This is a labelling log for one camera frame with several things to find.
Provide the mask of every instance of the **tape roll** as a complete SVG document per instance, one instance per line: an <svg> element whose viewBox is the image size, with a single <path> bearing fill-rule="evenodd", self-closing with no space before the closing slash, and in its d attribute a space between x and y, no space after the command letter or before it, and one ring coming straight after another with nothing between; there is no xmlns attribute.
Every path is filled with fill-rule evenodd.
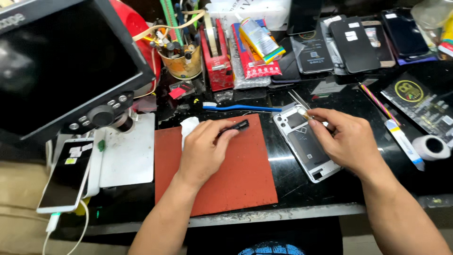
<svg viewBox="0 0 453 255"><path fill-rule="evenodd" d="M418 137L412 141L412 146L424 160L434 161L451 156L447 144L437 136L427 135Z"/></svg>

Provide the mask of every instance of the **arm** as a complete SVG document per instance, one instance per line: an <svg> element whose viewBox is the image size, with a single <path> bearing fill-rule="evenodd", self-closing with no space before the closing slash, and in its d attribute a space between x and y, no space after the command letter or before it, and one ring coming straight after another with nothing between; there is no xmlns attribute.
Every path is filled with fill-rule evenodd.
<svg viewBox="0 0 453 255"><path fill-rule="evenodd" d="M381 157L368 121L322 108L308 114L315 116L309 125L325 152L360 178L373 235L383 254L452 254L428 215ZM334 137L320 121L329 123Z"/></svg>
<svg viewBox="0 0 453 255"><path fill-rule="evenodd" d="M129 255L176 254L183 244L190 212L198 191L217 172L225 158L228 142L237 130L218 133L233 122L205 121L185 139L179 170L157 205L143 222Z"/></svg>

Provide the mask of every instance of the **glue tube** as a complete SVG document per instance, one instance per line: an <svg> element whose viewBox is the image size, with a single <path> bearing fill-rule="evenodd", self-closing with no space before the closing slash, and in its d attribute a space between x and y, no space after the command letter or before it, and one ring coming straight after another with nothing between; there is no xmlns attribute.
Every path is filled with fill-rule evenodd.
<svg viewBox="0 0 453 255"><path fill-rule="evenodd" d="M286 52L252 18L242 19L238 13L235 13L235 15L241 23L239 33L266 64L272 62L276 56L283 55Z"/></svg>

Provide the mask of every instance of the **white smartphone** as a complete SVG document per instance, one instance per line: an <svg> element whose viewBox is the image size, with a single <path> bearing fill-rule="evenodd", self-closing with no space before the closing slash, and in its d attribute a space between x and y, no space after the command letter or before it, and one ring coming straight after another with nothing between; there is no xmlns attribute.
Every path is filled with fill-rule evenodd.
<svg viewBox="0 0 453 255"><path fill-rule="evenodd" d="M298 113L301 107L296 105L275 115L274 123L310 180L317 183L340 171L341 167L329 158L308 121Z"/></svg>
<svg viewBox="0 0 453 255"><path fill-rule="evenodd" d="M69 212L77 208L87 181L94 138L64 142L37 213Z"/></svg>

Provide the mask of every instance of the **red tape dispenser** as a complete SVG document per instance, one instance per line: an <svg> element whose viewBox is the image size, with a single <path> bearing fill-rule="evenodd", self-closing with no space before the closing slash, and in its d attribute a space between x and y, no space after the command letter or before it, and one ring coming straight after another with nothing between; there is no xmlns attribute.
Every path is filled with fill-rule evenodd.
<svg viewBox="0 0 453 255"><path fill-rule="evenodd" d="M208 13L204 15L201 28L201 44L212 91L234 87L233 70L227 53L227 44L220 20L216 19L216 27Z"/></svg>

